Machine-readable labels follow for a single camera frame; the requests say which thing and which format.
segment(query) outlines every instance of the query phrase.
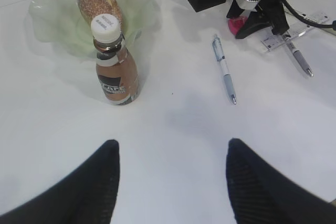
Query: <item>bottle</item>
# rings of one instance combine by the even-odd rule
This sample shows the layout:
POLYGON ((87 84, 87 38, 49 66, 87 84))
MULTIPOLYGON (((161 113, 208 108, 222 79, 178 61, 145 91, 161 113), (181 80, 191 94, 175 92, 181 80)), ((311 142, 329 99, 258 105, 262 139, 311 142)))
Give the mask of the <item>bottle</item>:
POLYGON ((93 18, 91 30, 97 49, 97 75, 105 96, 114 105, 134 101, 139 92, 138 71, 118 19, 100 14, 93 18))

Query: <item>white bottle cap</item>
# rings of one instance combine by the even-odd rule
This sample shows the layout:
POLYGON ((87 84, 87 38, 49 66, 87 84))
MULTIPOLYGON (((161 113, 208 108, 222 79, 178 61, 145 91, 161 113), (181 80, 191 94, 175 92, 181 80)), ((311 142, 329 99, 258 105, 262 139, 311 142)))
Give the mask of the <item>white bottle cap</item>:
POLYGON ((121 34, 119 21, 111 14, 100 14, 94 17, 91 31, 96 41, 104 44, 115 42, 121 34))

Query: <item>bread roll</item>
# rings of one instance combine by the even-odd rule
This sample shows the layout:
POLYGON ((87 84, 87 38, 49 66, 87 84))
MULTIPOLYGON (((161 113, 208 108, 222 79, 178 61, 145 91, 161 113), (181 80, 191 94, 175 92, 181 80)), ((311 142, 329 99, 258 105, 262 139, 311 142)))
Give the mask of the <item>bread roll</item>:
POLYGON ((77 4, 83 18, 89 25, 97 15, 108 13, 115 16, 122 27, 122 13, 116 0, 77 0, 77 4))

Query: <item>desk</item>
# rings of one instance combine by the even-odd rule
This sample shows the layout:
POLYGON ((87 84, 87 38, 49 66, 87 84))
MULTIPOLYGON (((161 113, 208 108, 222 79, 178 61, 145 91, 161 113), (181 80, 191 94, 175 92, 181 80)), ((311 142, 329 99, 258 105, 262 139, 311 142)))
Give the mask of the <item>desk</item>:
MULTIPOLYGON (((336 19, 333 0, 316 1, 336 19)), ((308 79, 284 49, 261 55, 248 40, 236 41, 224 19, 228 4, 194 13, 187 0, 157 2, 160 22, 143 33, 134 55, 141 94, 114 107, 96 97, 94 72, 59 68, 52 45, 31 46, 29 0, 0 0, 0 213, 58 182, 111 138, 121 155, 115 224, 234 224, 225 179, 232 137, 333 200, 335 37, 315 29, 297 40, 314 70, 308 79), (214 33, 237 106, 213 59, 214 33)))

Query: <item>pen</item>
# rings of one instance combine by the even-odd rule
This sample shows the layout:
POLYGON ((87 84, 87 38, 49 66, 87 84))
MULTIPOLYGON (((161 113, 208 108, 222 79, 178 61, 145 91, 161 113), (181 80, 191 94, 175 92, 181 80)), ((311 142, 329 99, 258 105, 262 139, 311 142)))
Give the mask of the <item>pen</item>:
POLYGON ((310 68, 310 66, 308 65, 308 63, 306 62, 306 60, 304 59, 302 53, 294 46, 294 44, 290 41, 290 35, 288 32, 285 32, 282 35, 283 40, 286 42, 287 47, 289 48, 289 50, 292 52, 294 58, 296 59, 296 61, 298 62, 298 64, 300 65, 300 67, 304 70, 304 72, 306 74, 308 74, 310 77, 313 77, 314 74, 310 68))
POLYGON ((214 40, 212 41, 212 47, 214 49, 216 60, 218 61, 220 68, 222 70, 222 73, 223 73, 223 79, 224 79, 227 93, 231 101, 233 102, 233 104, 237 104, 237 97, 236 97, 235 89, 233 87, 232 78, 231 78, 229 69, 226 64, 226 59, 223 53, 221 40, 218 38, 217 34, 214 35, 214 40))

